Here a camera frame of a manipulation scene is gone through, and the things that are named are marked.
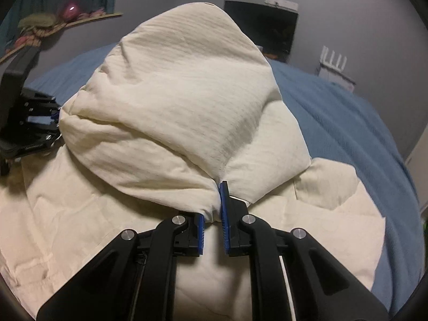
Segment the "cream hooded puffer jacket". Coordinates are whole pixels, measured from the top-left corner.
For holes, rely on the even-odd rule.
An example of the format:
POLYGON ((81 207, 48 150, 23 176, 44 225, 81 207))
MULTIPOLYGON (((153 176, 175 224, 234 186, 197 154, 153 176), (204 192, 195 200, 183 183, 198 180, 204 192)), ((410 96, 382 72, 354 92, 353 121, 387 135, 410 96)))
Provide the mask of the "cream hooded puffer jacket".
POLYGON ((175 319, 249 320, 249 264, 224 253, 220 181, 374 284, 384 218, 351 165, 309 154, 266 58, 213 4, 124 36, 59 128, 62 142, 1 179, 1 275, 31 316, 122 230, 187 210, 205 217, 205 248, 178 264, 175 319))

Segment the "wooden shelf with flowers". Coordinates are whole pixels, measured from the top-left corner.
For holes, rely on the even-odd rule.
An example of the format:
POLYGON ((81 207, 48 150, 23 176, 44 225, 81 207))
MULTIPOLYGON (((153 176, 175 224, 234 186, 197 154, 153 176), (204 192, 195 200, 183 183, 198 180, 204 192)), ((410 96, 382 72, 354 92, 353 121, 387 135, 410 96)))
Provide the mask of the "wooden shelf with flowers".
POLYGON ((1 64, 6 62, 24 47, 40 47, 42 41, 78 25, 121 17, 121 12, 107 13, 104 7, 91 12, 81 12, 78 5, 70 3, 61 13, 33 13, 22 18, 12 30, 11 36, 4 34, 1 39, 1 64))

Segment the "blue fleece bed blanket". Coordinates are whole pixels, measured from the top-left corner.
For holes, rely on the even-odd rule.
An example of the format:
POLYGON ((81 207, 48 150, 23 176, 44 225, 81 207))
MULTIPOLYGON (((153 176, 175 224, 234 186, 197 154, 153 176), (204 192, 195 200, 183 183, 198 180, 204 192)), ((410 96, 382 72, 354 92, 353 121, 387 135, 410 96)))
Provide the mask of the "blue fleece bed blanket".
POLYGON ((424 249, 414 184, 389 130, 363 99, 267 62, 309 154, 351 165, 384 218, 384 243, 369 290, 390 313, 397 312, 422 277, 424 249))

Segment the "white wifi router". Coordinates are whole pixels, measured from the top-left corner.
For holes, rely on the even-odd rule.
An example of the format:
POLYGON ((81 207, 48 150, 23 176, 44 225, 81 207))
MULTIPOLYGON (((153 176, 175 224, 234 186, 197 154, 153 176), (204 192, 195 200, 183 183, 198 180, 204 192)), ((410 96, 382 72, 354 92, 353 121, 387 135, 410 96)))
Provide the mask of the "white wifi router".
POLYGON ((346 56, 336 54, 334 50, 323 46, 319 58, 318 76, 352 93, 356 82, 344 73, 346 64, 346 56))

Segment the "black wall monitor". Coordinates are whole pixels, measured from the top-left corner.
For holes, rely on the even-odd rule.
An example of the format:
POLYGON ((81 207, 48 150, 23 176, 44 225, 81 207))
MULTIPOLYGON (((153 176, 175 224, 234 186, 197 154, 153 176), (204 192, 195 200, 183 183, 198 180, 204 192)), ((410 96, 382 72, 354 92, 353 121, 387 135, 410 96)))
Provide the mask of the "black wall monitor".
POLYGON ((287 62, 299 14, 282 7, 225 0, 223 10, 262 53, 287 62))

